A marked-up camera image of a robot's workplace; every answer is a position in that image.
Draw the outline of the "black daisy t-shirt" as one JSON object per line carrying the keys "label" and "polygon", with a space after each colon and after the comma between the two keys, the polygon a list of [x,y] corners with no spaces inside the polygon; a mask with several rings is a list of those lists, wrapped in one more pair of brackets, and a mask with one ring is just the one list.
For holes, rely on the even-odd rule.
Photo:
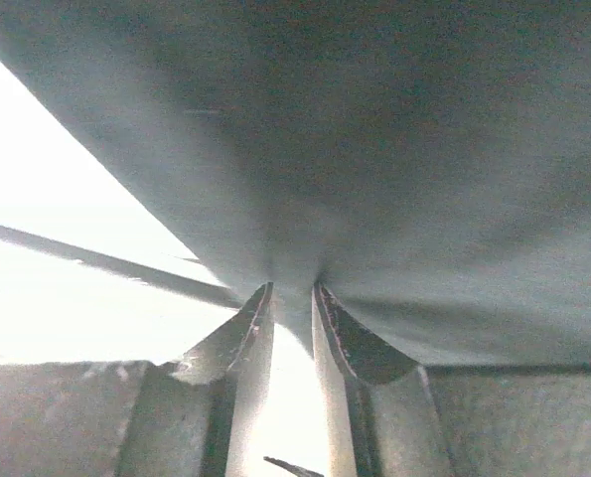
{"label": "black daisy t-shirt", "polygon": [[0,61],[237,295],[591,363],[591,1],[0,1]]}

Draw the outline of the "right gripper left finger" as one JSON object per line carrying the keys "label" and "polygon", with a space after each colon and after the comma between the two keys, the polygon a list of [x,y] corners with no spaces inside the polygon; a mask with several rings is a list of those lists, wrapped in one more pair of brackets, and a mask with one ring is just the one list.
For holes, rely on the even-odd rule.
{"label": "right gripper left finger", "polygon": [[0,476],[241,476],[268,393],[273,287],[181,358],[0,361]]}

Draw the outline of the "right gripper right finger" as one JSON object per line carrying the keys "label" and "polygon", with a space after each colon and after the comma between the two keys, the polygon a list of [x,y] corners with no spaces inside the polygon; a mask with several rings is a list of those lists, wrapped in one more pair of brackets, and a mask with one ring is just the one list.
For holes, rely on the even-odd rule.
{"label": "right gripper right finger", "polygon": [[435,366],[312,290],[333,476],[591,476],[591,365]]}

